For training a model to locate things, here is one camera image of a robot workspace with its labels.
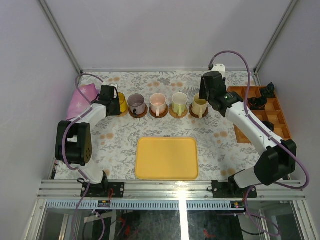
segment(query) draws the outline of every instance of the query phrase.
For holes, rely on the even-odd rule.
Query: cup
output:
[[[145,98],[141,94],[135,93],[128,98],[130,111],[134,116],[143,114],[146,109]]]
[[[186,110],[188,96],[182,92],[177,92],[172,96],[172,110],[180,117]]]
[[[157,117],[166,110],[166,101],[165,95],[161,93],[155,93],[150,97],[151,111],[154,112]]]
[[[120,103],[120,112],[124,113],[128,109],[128,105],[126,102],[126,97],[123,93],[119,92],[119,103]]]
[[[198,115],[199,118],[201,119],[203,114],[206,112],[208,107],[208,102],[204,99],[199,98],[199,93],[196,94],[193,98],[193,103],[192,103],[192,112],[195,115]]]

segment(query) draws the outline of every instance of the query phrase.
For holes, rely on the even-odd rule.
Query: brown coaster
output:
[[[118,115],[118,117],[124,117],[125,115],[128,114],[128,112],[129,112],[129,107],[127,107],[124,112],[122,112],[120,115]]]
[[[190,106],[189,106],[189,112],[190,112],[190,114],[191,114],[192,117],[194,117],[194,118],[196,118],[196,119],[199,118],[198,115],[195,115],[195,114],[192,112],[192,104],[190,104]],[[207,116],[208,113],[209,113],[209,108],[206,107],[206,110],[205,110],[204,114],[202,115],[202,118],[204,118],[205,116]]]
[[[170,107],[169,107],[169,113],[170,113],[170,115],[171,115],[172,117],[174,117],[175,119],[182,119],[182,118],[184,118],[185,116],[187,116],[187,114],[188,114],[188,108],[186,107],[185,110],[184,110],[184,112],[182,113],[182,115],[179,116],[179,115],[176,114],[176,113],[174,112],[174,110],[172,109],[172,105],[170,105]]]
[[[140,115],[137,115],[137,116],[134,116],[134,114],[129,110],[129,113],[131,115],[131,117],[135,118],[135,119],[140,119],[140,118],[143,118],[145,115],[147,115],[148,113],[148,106],[147,104],[145,105],[145,109],[144,109],[144,112],[141,113]]]
[[[163,117],[165,117],[168,114],[168,112],[169,112],[169,107],[167,105],[164,112],[161,113],[159,116],[156,116],[156,114],[151,110],[151,106],[149,107],[149,113],[151,114],[152,117],[154,117],[156,119],[162,119]]]

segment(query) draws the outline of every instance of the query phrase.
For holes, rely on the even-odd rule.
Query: tabletop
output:
[[[167,104],[174,93],[188,96],[188,104],[199,93],[201,76],[205,72],[95,72],[91,73],[108,83],[118,84],[118,91],[125,98],[139,93],[149,106],[150,97],[155,93],[165,95]],[[102,85],[91,76],[81,79],[81,86],[95,83]],[[246,71],[226,72],[226,87],[246,86]],[[182,119],[173,118],[169,113],[164,118],[146,116],[135,119],[127,114],[123,117],[109,116],[91,130],[93,160],[104,170],[110,180],[136,180],[135,164],[137,143],[142,137],[192,137],[198,147],[199,176],[197,180],[226,180],[229,176],[250,167],[259,159],[252,144],[237,143],[234,125],[219,112],[209,107],[209,113],[201,119],[188,112]],[[78,171],[70,171],[59,162],[54,179],[75,180],[81,177]]]

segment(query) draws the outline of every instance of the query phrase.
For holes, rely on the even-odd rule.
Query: yellow tray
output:
[[[142,137],[138,141],[135,176],[143,180],[195,180],[197,141],[192,137]]]

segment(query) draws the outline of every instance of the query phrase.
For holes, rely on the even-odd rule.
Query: gray mug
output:
[[[146,109],[145,98],[141,94],[135,93],[128,98],[128,105],[134,116],[143,114]]]

